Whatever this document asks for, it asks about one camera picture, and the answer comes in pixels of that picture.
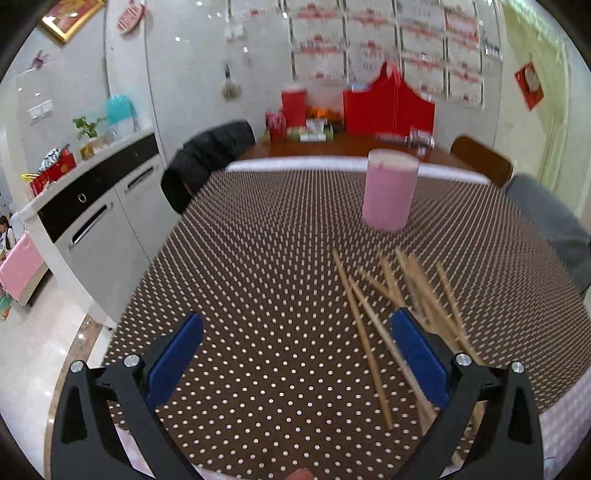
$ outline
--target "framed picture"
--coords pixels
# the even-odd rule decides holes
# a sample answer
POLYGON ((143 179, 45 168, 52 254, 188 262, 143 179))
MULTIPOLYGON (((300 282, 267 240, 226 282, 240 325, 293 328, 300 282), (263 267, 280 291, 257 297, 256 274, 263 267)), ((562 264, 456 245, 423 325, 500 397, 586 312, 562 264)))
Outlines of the framed picture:
POLYGON ((104 0, 60 0, 41 19, 41 23, 61 42, 67 43, 104 6, 104 0))

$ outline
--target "drawer handle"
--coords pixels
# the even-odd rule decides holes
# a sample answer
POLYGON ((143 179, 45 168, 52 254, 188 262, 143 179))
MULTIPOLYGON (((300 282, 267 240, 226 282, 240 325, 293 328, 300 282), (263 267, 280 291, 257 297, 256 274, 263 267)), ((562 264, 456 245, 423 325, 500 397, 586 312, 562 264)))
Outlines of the drawer handle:
POLYGON ((99 223, 100 219, 102 219, 105 214, 113 209, 113 202, 107 205, 103 205, 98 211, 90 218, 90 220, 76 232, 76 234, 72 237, 72 242, 68 246, 68 249, 72 250, 80 241, 85 237, 85 235, 90 232, 90 230, 99 223))
POLYGON ((156 172, 156 171, 158 171, 157 165, 155 167, 148 167, 145 171, 140 173, 136 178, 134 178, 132 181, 130 181, 127 184, 127 188, 125 189, 125 194, 128 194, 129 192, 131 192, 131 190, 136 188, 144 180, 151 177, 154 174, 154 172, 156 172))

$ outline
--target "pink towel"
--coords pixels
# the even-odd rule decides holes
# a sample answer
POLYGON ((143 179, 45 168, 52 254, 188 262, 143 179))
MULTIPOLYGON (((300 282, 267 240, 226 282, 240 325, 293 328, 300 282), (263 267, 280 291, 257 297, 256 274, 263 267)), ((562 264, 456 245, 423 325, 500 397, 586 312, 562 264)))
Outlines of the pink towel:
POLYGON ((43 265, 29 232, 25 232, 0 265, 0 283, 14 299, 21 296, 31 277, 43 265))

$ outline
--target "person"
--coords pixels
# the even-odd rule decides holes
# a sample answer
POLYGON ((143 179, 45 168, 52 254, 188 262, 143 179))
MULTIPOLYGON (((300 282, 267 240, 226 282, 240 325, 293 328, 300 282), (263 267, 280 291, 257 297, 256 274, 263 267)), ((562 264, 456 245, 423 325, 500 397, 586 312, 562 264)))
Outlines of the person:
POLYGON ((0 245, 0 248, 5 250, 6 253, 10 252, 17 244, 17 239, 14 236, 14 231, 6 218, 6 215, 0 216, 0 233, 4 233, 4 242, 0 245))
POLYGON ((18 242, 25 234, 25 226, 21 221, 21 218, 19 217, 18 213, 13 213, 12 215, 10 215, 8 217, 8 222, 12 227, 12 233, 14 233, 14 238, 18 242))

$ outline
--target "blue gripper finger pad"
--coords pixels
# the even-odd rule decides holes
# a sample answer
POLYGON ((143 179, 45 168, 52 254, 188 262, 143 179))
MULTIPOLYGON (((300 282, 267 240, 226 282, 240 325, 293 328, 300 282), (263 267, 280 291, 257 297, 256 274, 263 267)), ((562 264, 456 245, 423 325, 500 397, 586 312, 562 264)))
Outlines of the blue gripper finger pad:
POLYGON ((150 408, 165 404, 172 396, 178 381, 203 340, 203 321, 193 313, 176 331, 174 338, 147 374, 147 393, 150 408))
POLYGON ((423 393, 431 403, 444 410, 449 403, 447 371, 425 340, 423 329, 403 309, 393 313, 390 319, 392 338, 421 385, 423 393))

